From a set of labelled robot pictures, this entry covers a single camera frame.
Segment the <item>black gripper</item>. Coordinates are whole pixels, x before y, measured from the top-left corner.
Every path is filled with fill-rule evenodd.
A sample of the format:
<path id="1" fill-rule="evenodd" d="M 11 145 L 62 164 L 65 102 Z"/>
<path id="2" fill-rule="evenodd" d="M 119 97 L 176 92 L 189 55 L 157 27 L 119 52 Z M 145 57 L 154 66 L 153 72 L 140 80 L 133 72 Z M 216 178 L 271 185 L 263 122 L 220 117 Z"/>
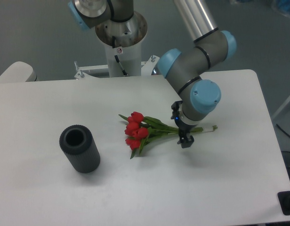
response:
<path id="1" fill-rule="evenodd" d="M 175 124 L 178 127 L 179 140 L 177 144 L 181 144 L 182 148 L 189 148 L 194 143 L 194 137 L 192 135 L 187 136 L 190 133 L 193 125 L 185 117 L 182 110 L 183 101 L 175 101 L 171 105 L 172 116 L 171 119 L 174 120 Z"/>

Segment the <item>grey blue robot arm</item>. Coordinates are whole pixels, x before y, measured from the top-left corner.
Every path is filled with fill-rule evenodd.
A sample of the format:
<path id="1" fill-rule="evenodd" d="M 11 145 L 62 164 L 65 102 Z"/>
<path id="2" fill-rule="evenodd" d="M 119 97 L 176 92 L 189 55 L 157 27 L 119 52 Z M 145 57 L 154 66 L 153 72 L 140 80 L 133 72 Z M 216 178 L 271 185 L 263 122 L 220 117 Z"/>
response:
<path id="1" fill-rule="evenodd" d="M 219 86 L 201 75 L 225 61 L 236 51 L 236 40 L 228 31 L 220 31 L 203 0 L 177 0 L 175 5 L 195 44 L 182 53 L 166 52 L 157 62 L 164 78 L 180 96 L 172 109 L 178 126 L 178 143 L 193 144 L 191 130 L 213 111 L 221 98 Z M 95 29 L 105 46 L 110 77 L 139 76 L 140 43 L 147 33 L 144 17 L 134 10 L 131 0 L 72 0 L 68 7 L 83 30 Z"/>

